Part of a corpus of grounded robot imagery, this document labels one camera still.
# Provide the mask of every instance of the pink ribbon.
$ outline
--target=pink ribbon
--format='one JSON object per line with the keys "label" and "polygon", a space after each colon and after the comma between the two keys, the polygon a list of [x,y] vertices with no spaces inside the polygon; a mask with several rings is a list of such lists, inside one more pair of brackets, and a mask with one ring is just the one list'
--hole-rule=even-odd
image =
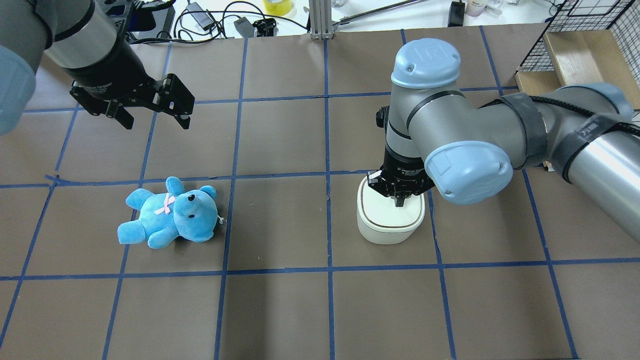
{"label": "pink ribbon", "polygon": [[164,206],[155,211],[156,215],[160,215],[163,212],[168,215],[171,212],[171,209],[169,208],[169,204],[173,204],[174,202],[175,202],[175,196],[169,197],[169,194],[167,193],[166,196],[164,197]]}

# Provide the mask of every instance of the teddy bear arm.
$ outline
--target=teddy bear arm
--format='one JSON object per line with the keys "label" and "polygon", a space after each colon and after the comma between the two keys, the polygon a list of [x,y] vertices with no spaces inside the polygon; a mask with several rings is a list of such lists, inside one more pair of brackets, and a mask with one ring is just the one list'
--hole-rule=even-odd
{"label": "teddy bear arm", "polygon": [[125,202],[127,203],[127,205],[129,205],[129,207],[136,210],[141,210],[142,205],[144,205],[145,201],[147,201],[147,199],[153,194],[154,193],[150,192],[147,189],[136,189],[135,191],[130,193],[129,196],[127,196]]}

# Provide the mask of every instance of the teddy bear leg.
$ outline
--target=teddy bear leg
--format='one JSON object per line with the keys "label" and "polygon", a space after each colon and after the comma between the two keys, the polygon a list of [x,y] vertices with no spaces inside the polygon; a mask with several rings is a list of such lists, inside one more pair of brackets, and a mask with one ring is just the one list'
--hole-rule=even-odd
{"label": "teddy bear leg", "polygon": [[146,239],[145,228],[140,220],[126,222],[118,226],[118,241],[121,244],[137,244]]}
{"label": "teddy bear leg", "polygon": [[167,177],[164,185],[166,186],[166,191],[170,194],[180,195],[184,193],[182,181],[175,176]]}
{"label": "teddy bear leg", "polygon": [[127,196],[125,202],[129,207],[140,210],[142,209],[142,205],[144,205],[145,201],[153,194],[154,193],[147,189],[136,189]]}
{"label": "teddy bear leg", "polygon": [[147,242],[151,249],[161,249],[166,247],[178,237],[178,230],[176,228],[167,227],[149,236]]}

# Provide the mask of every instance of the blue tape line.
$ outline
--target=blue tape line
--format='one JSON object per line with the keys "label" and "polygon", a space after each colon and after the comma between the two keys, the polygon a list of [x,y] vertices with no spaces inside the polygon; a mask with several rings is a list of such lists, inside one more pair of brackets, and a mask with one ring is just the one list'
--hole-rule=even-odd
{"label": "blue tape line", "polygon": [[384,91],[384,92],[355,92],[353,94],[327,95],[326,97],[334,98],[334,97],[360,97],[360,96],[384,96],[384,95],[391,95],[391,92],[390,91]]}
{"label": "blue tape line", "polygon": [[493,72],[493,77],[495,78],[495,84],[498,85],[498,94],[500,96],[502,93],[502,85],[500,85],[500,79],[498,78],[498,71],[495,69],[495,64],[493,63],[493,56],[491,55],[491,49],[489,49],[489,43],[486,40],[486,35],[484,34],[484,28],[482,26],[480,28],[480,35],[482,36],[482,41],[484,43],[484,48],[486,49],[486,54],[489,56],[489,64],[491,64],[491,71]]}
{"label": "blue tape line", "polygon": [[372,171],[374,169],[370,169],[370,170],[334,170],[331,172],[331,175],[353,175],[353,174],[366,174],[370,171]]}
{"label": "blue tape line", "polygon": [[546,266],[546,261],[501,261],[494,263],[453,263],[442,264],[445,269],[467,269],[467,268],[509,268],[516,266]]}
{"label": "blue tape line", "polygon": [[145,172],[147,172],[147,161],[149,160],[149,151],[151,150],[151,142],[154,138],[154,130],[156,129],[156,119],[158,113],[154,112],[154,117],[151,119],[151,127],[149,128],[149,136],[147,138],[147,147],[145,148],[145,156],[142,159],[142,167],[140,168],[140,180],[138,184],[142,187],[145,179]]}
{"label": "blue tape line", "polygon": [[24,277],[27,274],[27,268],[29,267],[29,261],[31,261],[31,255],[33,253],[33,248],[36,245],[36,239],[38,238],[38,234],[40,233],[40,227],[42,226],[42,220],[44,219],[44,215],[47,213],[47,208],[49,207],[49,203],[51,201],[51,196],[53,195],[53,190],[56,188],[56,182],[54,181],[49,186],[49,194],[47,195],[47,200],[44,202],[44,206],[42,207],[42,212],[40,213],[40,218],[38,219],[38,223],[36,224],[36,228],[33,231],[33,237],[31,238],[31,243],[29,244],[29,250],[27,251],[27,256],[24,259],[24,264],[22,265],[22,271],[20,272],[20,277],[18,278],[18,284],[15,287],[15,291],[13,292],[13,298],[11,299],[11,305],[9,305],[9,311],[6,314],[6,318],[4,319],[4,325],[2,328],[2,333],[0,333],[0,348],[2,348],[2,344],[4,342],[4,337],[6,336],[6,330],[9,328],[9,322],[11,321],[11,316],[13,314],[13,309],[15,309],[15,302],[18,299],[18,294],[20,293],[20,288],[22,287],[22,283],[24,282]]}
{"label": "blue tape line", "polygon": [[323,94],[323,95],[300,95],[300,96],[281,96],[281,97],[254,97],[249,99],[224,99],[224,100],[201,100],[195,104],[226,104],[235,102],[259,102],[259,101],[283,101],[283,100],[308,100],[308,99],[326,99],[333,97],[359,97],[359,96],[383,96],[391,95],[391,92],[354,92],[348,94]]}
{"label": "blue tape line", "polygon": [[334,272],[351,271],[394,271],[394,270],[431,270],[440,268],[438,264],[408,264],[408,265],[358,265],[358,266],[335,266]]}
{"label": "blue tape line", "polygon": [[483,88],[461,88],[460,91],[462,92],[469,92],[469,91],[498,91],[500,90],[499,87],[497,86],[488,86],[488,87],[483,87]]}
{"label": "blue tape line", "polygon": [[[172,45],[171,43],[169,43],[169,46],[167,47],[167,50],[166,50],[166,58],[164,59],[163,77],[166,75],[166,71],[169,66],[171,48],[172,48]],[[151,126],[149,128],[147,146],[145,147],[145,155],[142,160],[142,166],[140,168],[140,178],[138,179],[139,188],[142,187],[142,184],[145,178],[145,172],[147,171],[147,160],[149,157],[149,150],[151,149],[151,141],[153,140],[153,137],[154,137],[156,119],[157,119],[157,112],[154,112],[154,116],[151,120]],[[131,213],[131,220],[133,221],[135,218],[136,218],[136,210],[133,210]],[[102,349],[102,360],[106,360],[107,355],[109,354],[109,346],[111,344],[111,333],[113,332],[113,323],[115,322],[116,313],[118,311],[118,303],[120,302],[120,291],[122,290],[122,281],[124,279],[124,272],[127,266],[128,256],[129,256],[129,245],[125,245],[124,251],[122,254],[122,262],[120,263],[120,273],[118,274],[118,284],[116,285],[116,293],[113,297],[113,307],[111,308],[111,317],[109,318],[109,327],[107,328],[107,336],[104,340],[104,348]]]}
{"label": "blue tape line", "polygon": [[82,279],[117,279],[120,274],[68,274],[68,275],[26,275],[25,281],[41,280],[82,280]]}
{"label": "blue tape line", "polygon": [[102,349],[102,360],[107,359],[109,354],[109,346],[111,344],[111,334],[113,333],[113,324],[116,320],[116,312],[118,311],[118,303],[120,302],[120,291],[122,290],[122,274],[127,263],[127,254],[129,253],[129,246],[125,245],[124,253],[122,255],[122,262],[120,263],[120,273],[118,274],[118,284],[116,285],[116,293],[113,295],[113,305],[111,306],[111,316],[109,317],[109,326],[107,327],[107,336],[104,339],[104,348]]}
{"label": "blue tape line", "polygon": [[456,345],[453,337],[453,326],[451,324],[451,312],[449,310],[449,296],[447,294],[447,283],[444,276],[444,265],[442,263],[442,253],[438,246],[438,236],[436,232],[436,222],[433,211],[433,197],[431,196],[431,190],[427,192],[427,198],[429,200],[429,212],[431,213],[431,230],[433,231],[433,243],[436,248],[436,258],[438,261],[438,272],[440,273],[440,291],[442,292],[442,304],[444,307],[444,320],[447,324],[447,337],[449,338],[449,352],[451,353],[451,359],[456,360]]}
{"label": "blue tape line", "polygon": [[272,177],[325,176],[326,172],[284,172],[281,174],[238,175],[235,179],[270,179]]}
{"label": "blue tape line", "polygon": [[[331,171],[331,175],[352,175],[352,174],[366,174],[373,169],[365,169],[365,170],[334,170]],[[200,177],[181,177],[182,181],[213,181],[213,180],[231,180],[231,179],[270,179],[274,177],[303,177],[303,176],[326,176],[326,171],[316,171],[316,172],[283,172],[279,174],[255,174],[255,175],[231,175],[231,176],[200,176]],[[153,178],[153,179],[143,179],[140,180],[121,180],[121,181],[69,181],[64,179],[59,179],[57,177],[53,177],[50,175],[45,176],[48,180],[56,179],[57,185],[59,187],[66,186],[117,186],[117,185],[131,185],[131,184],[154,184],[154,183],[163,183],[166,179]],[[0,188],[45,188],[48,187],[48,184],[7,184],[0,185]]]}
{"label": "blue tape line", "polygon": [[309,100],[320,99],[321,95],[301,95],[301,96],[280,96],[280,97],[254,97],[250,99],[242,99],[242,102],[258,102],[258,101],[283,101],[283,100]]}
{"label": "blue tape line", "polygon": [[238,93],[238,113],[236,120],[236,143],[234,145],[234,162],[232,167],[232,179],[231,190],[229,195],[229,206],[227,211],[227,233],[225,234],[225,252],[222,260],[222,273],[220,279],[220,297],[218,299],[218,321],[216,323],[216,341],[214,344],[213,358],[218,360],[220,358],[220,339],[222,336],[222,318],[225,305],[225,288],[227,287],[227,268],[229,263],[229,245],[231,241],[231,227],[233,222],[233,210],[234,210],[234,197],[236,194],[236,179],[237,165],[238,165],[238,152],[240,148],[240,128],[242,124],[242,99],[244,95],[244,75],[246,72],[246,55],[249,46],[249,40],[244,38],[244,49],[242,55],[242,70],[240,72],[240,91]]}
{"label": "blue tape line", "polygon": [[48,188],[50,184],[5,184],[0,185],[0,189],[20,189],[20,188]]}
{"label": "blue tape line", "polygon": [[225,100],[200,100],[200,101],[196,101],[194,102],[195,105],[200,105],[200,104],[228,104],[228,103],[234,103],[234,102],[239,102],[238,99],[225,99]]}
{"label": "blue tape line", "polygon": [[[610,258],[610,259],[567,259],[552,260],[553,265],[592,265],[592,264],[624,264],[640,263],[640,258]],[[461,268],[504,268],[504,267],[524,267],[524,266],[547,266],[546,261],[502,261],[489,263],[443,263],[439,264],[407,264],[407,265],[354,265],[354,266],[333,266],[333,272],[361,272],[361,271],[394,271],[394,270],[432,270],[432,269],[461,269]],[[228,270],[227,275],[260,275],[260,274],[293,274],[293,273],[314,273],[327,272],[326,267],[309,268],[267,268],[267,269],[247,269]],[[146,277],[190,277],[190,276],[219,276],[221,270],[193,271],[193,272],[142,272],[124,273],[125,279],[139,279]],[[59,274],[59,275],[25,275],[24,281],[41,280],[78,280],[78,279],[117,279],[120,274]],[[0,281],[16,281],[20,276],[0,276]]]}
{"label": "blue tape line", "polygon": [[326,169],[326,251],[327,251],[327,289],[329,310],[329,358],[335,360],[335,322],[333,314],[333,249],[331,221],[331,156],[329,123],[329,50],[327,39],[323,40],[324,63],[324,165]]}
{"label": "blue tape line", "polygon": [[45,175],[47,180],[56,181],[56,186],[66,187],[66,186],[116,186],[116,185],[131,185],[138,184],[140,180],[124,180],[124,181],[69,181],[60,179],[57,176]]}
{"label": "blue tape line", "polygon": [[611,259],[571,259],[552,260],[553,265],[585,265],[585,264],[622,264],[640,263],[640,258],[611,258]]}
{"label": "blue tape line", "polygon": [[35,114],[35,113],[59,113],[63,111],[75,111],[76,108],[62,108],[62,109],[41,109],[41,110],[24,110],[25,114]]}
{"label": "blue tape line", "polygon": [[74,110],[74,114],[71,116],[71,122],[69,122],[69,128],[67,129],[67,134],[65,135],[65,141],[62,143],[62,149],[60,150],[60,155],[58,156],[58,162],[56,163],[55,171],[58,172],[60,170],[60,165],[62,164],[62,157],[65,155],[65,151],[67,150],[67,144],[69,143],[69,138],[71,137],[71,130],[74,128],[74,124],[76,123],[76,117],[78,116],[78,111],[80,110],[80,104],[76,104],[76,109]]}
{"label": "blue tape line", "polygon": [[549,269],[549,274],[551,276],[551,282],[554,286],[554,292],[556,293],[556,300],[558,303],[558,308],[560,310],[560,317],[562,318],[562,323],[564,325],[564,332],[566,334],[567,342],[569,343],[569,349],[571,350],[571,355],[574,359],[578,359],[578,353],[575,349],[575,343],[573,342],[573,336],[571,334],[571,328],[569,326],[569,320],[566,317],[566,312],[564,311],[564,303],[562,301],[562,296],[560,294],[560,287],[558,286],[558,281],[556,279],[556,272],[554,270],[553,262],[551,261],[551,255],[549,253],[549,248],[547,247],[547,239],[545,238],[545,233],[542,230],[542,223],[540,222],[540,216],[538,214],[538,207],[536,206],[536,200],[533,196],[533,190],[531,188],[531,183],[529,182],[529,176],[527,175],[526,170],[522,170],[522,176],[524,177],[524,182],[527,187],[527,193],[529,194],[529,201],[531,202],[531,208],[533,210],[533,216],[536,219],[536,225],[538,226],[538,233],[540,234],[540,241],[542,242],[542,249],[545,251],[545,258],[547,259],[547,266]]}
{"label": "blue tape line", "polygon": [[276,268],[276,269],[251,269],[251,270],[227,270],[227,275],[262,275],[262,274],[296,274],[310,272],[327,272],[326,267],[312,268]]}
{"label": "blue tape line", "polygon": [[200,277],[200,276],[220,276],[221,270],[209,271],[184,271],[184,272],[140,272],[123,274],[125,279],[144,279],[149,277]]}

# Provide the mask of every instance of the teddy bear ear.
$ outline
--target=teddy bear ear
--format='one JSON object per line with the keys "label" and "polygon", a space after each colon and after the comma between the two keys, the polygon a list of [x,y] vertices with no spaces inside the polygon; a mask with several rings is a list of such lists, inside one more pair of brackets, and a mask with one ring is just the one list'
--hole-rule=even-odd
{"label": "teddy bear ear", "polygon": [[205,185],[200,188],[200,191],[208,193],[212,199],[216,200],[216,189],[211,185]]}

